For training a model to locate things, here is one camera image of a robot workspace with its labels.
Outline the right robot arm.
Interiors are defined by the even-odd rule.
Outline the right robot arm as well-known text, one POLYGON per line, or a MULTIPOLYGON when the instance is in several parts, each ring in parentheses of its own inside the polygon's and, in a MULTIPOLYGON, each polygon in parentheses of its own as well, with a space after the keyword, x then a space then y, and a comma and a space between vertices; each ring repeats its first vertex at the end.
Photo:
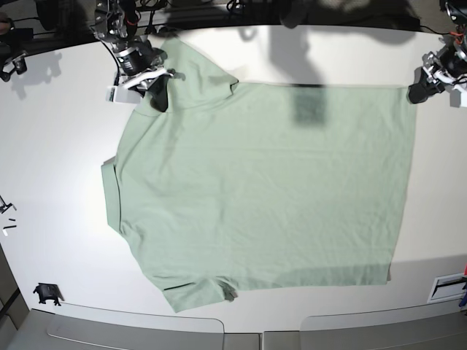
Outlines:
POLYGON ((141 19, 135 1, 97 1, 93 34, 110 52, 117 66, 114 82, 107 88, 106 100, 138 104, 150 98, 153 108, 169 107, 168 82, 174 70, 164 67, 167 54, 153 47, 146 34, 138 35, 141 19))

